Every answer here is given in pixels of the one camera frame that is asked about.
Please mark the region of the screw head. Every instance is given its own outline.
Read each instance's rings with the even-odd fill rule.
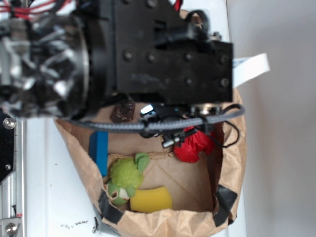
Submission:
[[[193,55],[190,54],[190,53],[186,53],[186,54],[184,55],[184,59],[185,59],[187,62],[190,62],[190,61],[192,61],[192,59],[193,59]]]
[[[154,63],[156,60],[157,60],[157,56],[156,56],[156,54],[155,53],[148,53],[147,54],[147,60],[148,60],[148,62],[150,62],[150,63]]]
[[[5,166],[5,169],[6,169],[7,171],[10,171],[10,170],[12,169],[12,165],[7,164],[7,165]]]
[[[193,79],[192,78],[185,78],[185,83],[187,86],[192,86],[193,85]]]
[[[207,110],[207,109],[201,110],[200,114],[201,115],[209,115],[209,110]]]
[[[15,121],[12,118],[6,118],[3,121],[3,126],[8,129],[8,130],[12,130],[15,128]]]
[[[128,61],[128,62],[132,61],[133,59],[133,54],[129,50],[125,50],[123,53],[123,56],[124,56],[125,61]]]
[[[226,64],[228,62],[228,56],[222,55],[219,59],[220,64]]]
[[[219,32],[214,32],[214,34],[212,35],[212,40],[221,41],[222,40],[221,34]]]
[[[155,8],[157,6],[157,0],[146,0],[146,6],[149,8]]]
[[[221,79],[221,86],[226,88],[229,86],[229,80],[227,78]]]
[[[13,236],[17,233],[17,226],[13,223],[10,223],[8,224],[6,227],[5,227],[5,231],[8,233],[8,235],[10,236]]]
[[[7,28],[4,25],[1,25],[0,26],[0,31],[1,32],[5,32],[5,31],[7,31]]]

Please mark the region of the small brown object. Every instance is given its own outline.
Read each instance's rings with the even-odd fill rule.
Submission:
[[[131,122],[134,119],[135,103],[127,101],[113,108],[111,121],[113,123]]]

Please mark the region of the yellow sponge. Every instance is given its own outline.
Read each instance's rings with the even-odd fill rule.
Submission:
[[[136,190],[130,199],[132,211],[152,213],[164,209],[172,209],[172,197],[168,189],[163,186],[156,189]]]

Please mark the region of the white wall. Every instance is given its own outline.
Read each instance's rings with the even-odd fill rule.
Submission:
[[[235,56],[271,72],[241,86],[247,108],[248,237],[316,236],[316,0],[227,0]]]

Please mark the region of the red wire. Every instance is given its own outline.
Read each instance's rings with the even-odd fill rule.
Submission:
[[[15,7],[13,9],[14,11],[14,15],[18,18],[23,18],[23,19],[26,19],[26,20],[30,20],[31,18],[29,16],[27,16],[28,14],[40,14],[40,13],[45,13],[45,12],[48,12],[50,11],[50,9],[47,9],[47,10],[42,10],[42,11],[36,11],[36,12],[33,12],[34,10],[37,10],[39,8],[42,8],[44,6],[47,6],[47,5],[50,5],[54,2],[56,2],[57,0],[51,0],[51,1],[48,1],[46,3],[43,3],[41,5],[38,5],[38,6],[34,6],[34,7],[31,7],[31,8],[22,8],[22,7]],[[0,6],[2,7],[2,9],[4,10],[0,10],[0,12],[10,12],[11,11],[11,6],[10,4],[6,1],[6,0],[3,0],[5,6]],[[72,0],[66,0],[65,3],[62,5],[61,9],[66,6],[67,4],[71,3]]]
[[[181,0],[177,0],[176,3],[174,4],[174,9],[176,11],[180,11],[181,5],[182,5],[182,1]]]

